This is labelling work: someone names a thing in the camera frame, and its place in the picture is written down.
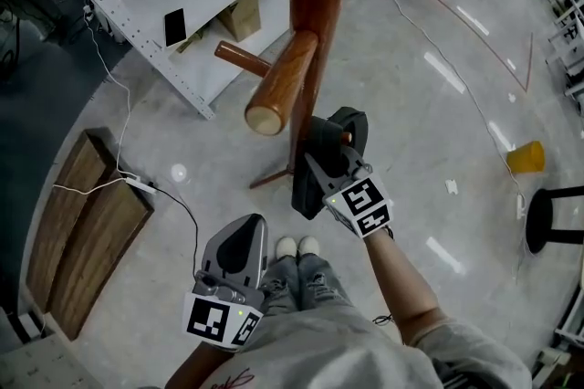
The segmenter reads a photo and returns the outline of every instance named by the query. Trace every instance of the person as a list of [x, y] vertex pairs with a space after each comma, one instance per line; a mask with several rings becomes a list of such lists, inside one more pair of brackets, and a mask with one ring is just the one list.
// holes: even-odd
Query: person
[[260, 286], [265, 316], [245, 347], [229, 353], [201, 343], [166, 389], [531, 388], [516, 355], [444, 314], [390, 232], [364, 243], [405, 345], [360, 315], [314, 237], [298, 247], [284, 237]]

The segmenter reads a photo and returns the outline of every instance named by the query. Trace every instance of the forearm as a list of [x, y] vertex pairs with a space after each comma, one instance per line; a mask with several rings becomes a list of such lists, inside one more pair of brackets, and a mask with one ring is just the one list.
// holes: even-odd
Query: forearm
[[406, 343], [418, 331], [445, 318], [426, 280], [387, 232], [379, 230], [364, 241], [383, 298]]
[[165, 389], [196, 389], [233, 355], [201, 343], [172, 375]]

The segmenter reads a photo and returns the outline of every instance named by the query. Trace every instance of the smartphone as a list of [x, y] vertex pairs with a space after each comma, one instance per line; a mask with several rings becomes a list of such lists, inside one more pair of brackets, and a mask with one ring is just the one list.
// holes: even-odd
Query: smartphone
[[164, 16], [164, 36], [166, 37], [167, 47], [186, 40], [186, 26], [182, 9], [177, 9]]

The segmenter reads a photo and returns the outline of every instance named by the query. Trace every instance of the yellow cup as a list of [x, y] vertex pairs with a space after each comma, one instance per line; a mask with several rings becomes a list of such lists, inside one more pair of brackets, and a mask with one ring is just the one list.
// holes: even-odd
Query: yellow cup
[[543, 172], [546, 154], [540, 141], [532, 141], [507, 154], [507, 165], [513, 173]]

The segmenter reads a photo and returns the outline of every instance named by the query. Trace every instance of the shoe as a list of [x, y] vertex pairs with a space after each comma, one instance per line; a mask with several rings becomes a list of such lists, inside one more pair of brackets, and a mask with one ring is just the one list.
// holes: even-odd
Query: shoe
[[320, 254], [320, 245], [318, 241], [314, 237], [304, 237], [300, 240], [300, 244], [298, 245], [298, 254], [302, 257], [305, 254]]
[[279, 260], [284, 256], [296, 257], [296, 241], [291, 237], [281, 237], [276, 243], [276, 259]]

